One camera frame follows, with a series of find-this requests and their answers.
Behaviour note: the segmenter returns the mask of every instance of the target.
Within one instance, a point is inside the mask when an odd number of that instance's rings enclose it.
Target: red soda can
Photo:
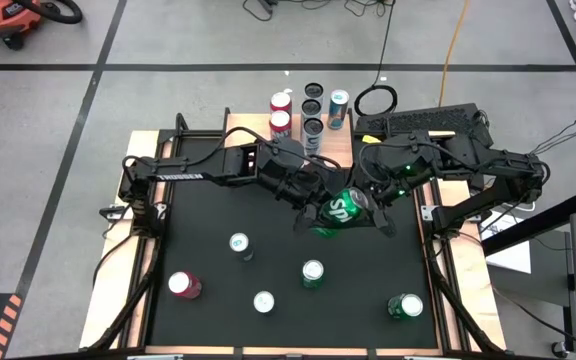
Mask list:
[[[270,98],[270,112],[285,111],[292,116],[292,100],[290,95],[281,92],[276,93]]]
[[[274,111],[270,114],[270,135],[273,139],[292,136],[292,121],[285,111]]]
[[[170,291],[186,299],[194,299],[199,296],[199,294],[201,294],[201,287],[201,281],[187,271],[176,272],[168,279],[168,288],[170,288]]]

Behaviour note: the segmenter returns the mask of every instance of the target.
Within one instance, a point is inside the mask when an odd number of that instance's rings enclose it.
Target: can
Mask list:
[[[328,110],[328,127],[333,130],[344,126],[344,119],[348,111],[350,96],[344,90],[334,90],[330,94],[330,109]]]
[[[318,260],[308,260],[301,268],[301,282],[305,288],[318,288],[323,278],[324,265]]]
[[[324,103],[324,87],[317,83],[310,83],[304,88],[306,99],[314,99],[320,104]]]
[[[301,104],[301,121],[310,118],[321,120],[321,103],[315,99],[305,100]]]
[[[277,110],[270,114],[270,135],[273,139],[292,136],[292,121],[287,112]]]
[[[168,279],[170,291],[186,299],[194,299],[199,296],[202,287],[201,281],[188,271],[176,272]]]
[[[285,111],[292,116],[292,100],[290,95],[279,92],[270,98],[270,112]]]
[[[321,142],[324,137],[324,123],[316,118],[304,121],[301,129],[301,143],[304,145],[306,155],[319,155]]]
[[[258,313],[270,315],[275,309],[275,297],[268,291],[260,291],[255,295],[253,305]]]
[[[411,319],[419,316],[424,303],[415,294],[401,294],[388,300],[388,314],[394,319]]]
[[[359,189],[343,189],[322,206],[322,217],[334,225],[359,219],[366,213],[368,198]]]
[[[248,236],[243,233],[236,233],[230,237],[230,248],[237,254],[241,261],[250,261],[254,255],[254,250]]]

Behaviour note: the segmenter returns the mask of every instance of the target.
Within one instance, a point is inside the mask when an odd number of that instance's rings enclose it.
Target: black tabletop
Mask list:
[[[216,141],[186,140],[191,159]],[[333,238],[292,232],[296,210],[257,185],[221,188],[207,182],[178,183],[164,239],[163,271],[155,289],[148,345],[437,348],[428,275],[412,199],[390,209],[398,233],[351,229]],[[228,240],[245,233],[254,259],[237,260]],[[325,268],[318,289],[301,285],[301,267],[317,259]],[[174,296],[167,286],[177,271],[203,283],[195,300]],[[276,310],[253,307],[259,291],[271,292]],[[421,316],[397,321],[387,300],[418,295]]]

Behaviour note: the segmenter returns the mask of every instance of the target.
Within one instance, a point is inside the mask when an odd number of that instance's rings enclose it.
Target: black keyboard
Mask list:
[[[355,132],[380,132],[392,137],[411,130],[446,130],[476,137],[486,147],[493,144],[488,128],[474,115],[475,104],[446,106],[413,111],[402,111],[362,116],[357,120]]]

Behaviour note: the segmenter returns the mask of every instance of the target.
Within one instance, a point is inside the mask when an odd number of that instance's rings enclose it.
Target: sprite can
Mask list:
[[[323,218],[334,225],[359,219],[368,208],[368,199],[357,188],[343,189],[322,207]]]
[[[388,314],[393,319],[412,319],[424,309],[424,303],[415,294],[401,294],[388,300]]]
[[[305,288],[318,288],[323,278],[324,266],[317,260],[308,260],[301,268],[301,282]]]

